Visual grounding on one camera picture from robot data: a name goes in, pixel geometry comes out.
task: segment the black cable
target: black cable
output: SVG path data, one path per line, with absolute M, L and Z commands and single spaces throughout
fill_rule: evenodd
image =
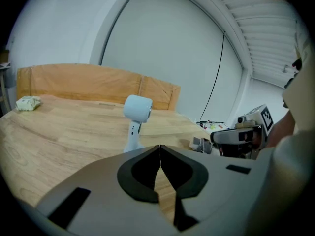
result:
M 203 117 L 203 114 L 204 114 L 204 113 L 205 113 L 205 111 L 206 111 L 206 108 L 207 108 L 207 106 L 208 106 L 208 104 L 209 104 L 209 101 L 210 101 L 210 98 L 211 98 L 211 95 L 212 95 L 213 89 L 215 88 L 215 85 L 216 85 L 216 81 L 217 81 L 218 74 L 219 74 L 219 70 L 220 70 L 221 60 L 222 60 L 223 46 L 224 46 L 224 34 L 223 34 L 223 42 L 222 42 L 221 58 L 220 58 L 220 63 L 219 63 L 219 67 L 218 67 L 218 71 L 217 71 L 217 76 L 216 76 L 216 79 L 215 79 L 215 83 L 213 84 L 213 88 L 212 88 L 211 94 L 210 94 L 210 96 L 209 96 L 209 99 L 208 99 L 207 105 L 206 105 L 206 107 L 205 107 L 205 109 L 204 109 L 204 111 L 203 111 L 203 113 L 202 113 L 202 115 L 201 115 L 201 117 L 200 117 L 200 120 L 199 120 L 199 121 L 201 121 L 201 118 Z

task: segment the wooden board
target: wooden board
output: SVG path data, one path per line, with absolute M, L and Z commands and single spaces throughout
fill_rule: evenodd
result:
M 35 111 L 15 109 L 0 119 L 2 175 L 12 193 L 32 206 L 85 165 L 122 153 L 129 126 L 121 104 L 41 98 L 43 105 Z M 152 110 L 140 141 L 189 149 L 193 136 L 209 134 L 173 111 Z M 163 171 L 157 175 L 156 191 L 162 211 L 172 220 L 175 192 Z
M 37 65 L 17 72 L 17 99 L 48 94 L 124 104 L 134 94 L 152 99 L 153 109 L 174 110 L 180 88 L 138 73 L 91 64 Z

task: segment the white cylindrical robot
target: white cylindrical robot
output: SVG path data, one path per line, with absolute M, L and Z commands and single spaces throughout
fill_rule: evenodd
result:
M 137 95 L 130 95 L 124 106 L 124 116 L 131 119 L 128 131 L 128 141 L 124 153 L 143 148 L 139 143 L 141 124 L 150 117 L 152 100 Z

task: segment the person's arm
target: person's arm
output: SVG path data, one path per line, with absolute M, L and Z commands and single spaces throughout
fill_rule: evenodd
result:
M 265 148 L 275 147 L 283 137 L 293 135 L 294 126 L 295 120 L 291 112 L 288 111 L 286 115 L 281 120 L 279 120 L 270 131 Z

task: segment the table surface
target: table surface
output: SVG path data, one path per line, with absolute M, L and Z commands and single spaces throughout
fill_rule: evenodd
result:
M 121 104 L 41 98 L 36 110 L 15 109 L 0 119 L 1 173 L 12 193 L 32 206 L 85 165 L 122 153 L 130 122 Z M 152 110 L 140 142 L 189 149 L 193 136 L 209 134 L 178 113 Z M 175 191 L 161 168 L 155 191 L 162 212 L 172 220 Z

